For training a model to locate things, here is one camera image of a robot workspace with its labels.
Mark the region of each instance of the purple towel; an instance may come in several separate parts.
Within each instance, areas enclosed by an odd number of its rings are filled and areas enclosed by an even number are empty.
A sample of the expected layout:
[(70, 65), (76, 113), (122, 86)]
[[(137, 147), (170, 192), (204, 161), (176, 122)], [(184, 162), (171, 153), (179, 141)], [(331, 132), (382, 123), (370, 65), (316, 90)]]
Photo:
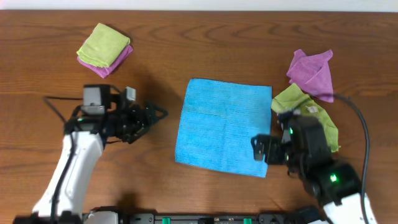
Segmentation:
[(132, 47), (130, 45), (127, 45), (123, 51), (119, 54), (117, 59), (112, 63), (110, 67), (104, 67), (104, 68), (99, 68), (94, 65), (90, 65), (85, 63), (84, 61), (80, 60), (79, 56), (77, 57), (77, 60), (79, 63), (82, 65), (86, 66), (87, 68), (91, 69), (95, 73), (97, 73), (100, 77), (105, 78), (107, 77), (113, 70), (132, 52)]
[[(333, 52), (328, 50), (322, 54), (306, 56), (302, 50), (296, 50), (287, 76), (289, 83), (296, 83), (300, 89), (311, 95), (322, 93), (333, 94), (331, 75), (328, 65)], [(320, 96), (319, 99), (332, 103), (332, 96)]]

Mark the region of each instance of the folded towel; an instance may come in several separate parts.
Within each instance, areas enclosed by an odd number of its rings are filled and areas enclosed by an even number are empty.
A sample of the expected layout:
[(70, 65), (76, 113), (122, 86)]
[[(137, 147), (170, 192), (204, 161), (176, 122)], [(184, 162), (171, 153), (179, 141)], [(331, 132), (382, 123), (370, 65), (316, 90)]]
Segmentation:
[[(296, 50), (287, 76), (289, 83), (296, 83), (298, 87), (311, 95), (322, 93), (333, 94), (331, 75), (328, 61), (333, 52), (328, 50), (322, 54), (306, 56), (302, 50)], [(332, 96), (319, 96), (319, 99), (332, 103)]]
[(110, 67), (128, 44), (130, 38), (99, 23), (77, 54), (87, 64), (100, 68)]
[(110, 67), (103, 67), (99, 68), (94, 65), (89, 65), (86, 62), (80, 60), (79, 56), (77, 56), (77, 60), (87, 68), (91, 69), (95, 73), (97, 73), (100, 77), (105, 78), (107, 77), (113, 70), (120, 64), (122, 61), (132, 52), (132, 47), (130, 45), (127, 45), (123, 51), (119, 54), (117, 59), (112, 63)]
[(175, 161), (234, 174), (265, 177), (250, 140), (271, 130), (272, 89), (213, 80), (189, 82)]
[(276, 113), (282, 113), (292, 110), (300, 103), (302, 104), (298, 109), (301, 111), (301, 114), (317, 117), (323, 125), (326, 140), (331, 151), (338, 151), (340, 146), (338, 145), (338, 129), (335, 124), (331, 121), (328, 113), (316, 104), (308, 94), (304, 94), (295, 83), (291, 84), (291, 86), (272, 100), (271, 109)]

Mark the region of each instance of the white background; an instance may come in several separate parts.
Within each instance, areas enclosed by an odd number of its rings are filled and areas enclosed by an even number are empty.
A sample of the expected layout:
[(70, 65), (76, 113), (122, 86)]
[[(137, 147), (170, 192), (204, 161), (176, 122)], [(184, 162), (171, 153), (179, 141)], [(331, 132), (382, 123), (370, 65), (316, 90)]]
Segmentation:
[(0, 0), (0, 9), (397, 12), (398, 0)]

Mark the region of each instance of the yellow-green cloth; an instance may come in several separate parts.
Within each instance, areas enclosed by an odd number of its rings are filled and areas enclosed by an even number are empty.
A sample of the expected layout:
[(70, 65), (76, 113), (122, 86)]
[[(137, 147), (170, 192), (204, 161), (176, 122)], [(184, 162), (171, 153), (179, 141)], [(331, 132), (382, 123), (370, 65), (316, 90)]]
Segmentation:
[(295, 83), (291, 84), (286, 90), (272, 99), (271, 109), (276, 113), (282, 113), (295, 108), (300, 103), (302, 104), (298, 109), (300, 109), (301, 114), (317, 117), (323, 125), (326, 140), (328, 141), (331, 151), (338, 151), (340, 146), (338, 145), (338, 129), (335, 124), (331, 121), (328, 113), (316, 104), (308, 94), (304, 94)]
[(99, 23), (77, 54), (87, 64), (100, 68), (110, 67), (128, 44), (130, 38)]

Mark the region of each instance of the blue cloth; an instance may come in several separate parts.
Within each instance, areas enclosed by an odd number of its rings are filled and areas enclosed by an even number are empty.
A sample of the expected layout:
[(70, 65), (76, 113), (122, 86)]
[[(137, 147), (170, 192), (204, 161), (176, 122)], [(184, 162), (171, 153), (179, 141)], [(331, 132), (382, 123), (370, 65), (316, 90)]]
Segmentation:
[(250, 144), (271, 130), (272, 88), (190, 80), (178, 130), (175, 161), (234, 174), (265, 177)]

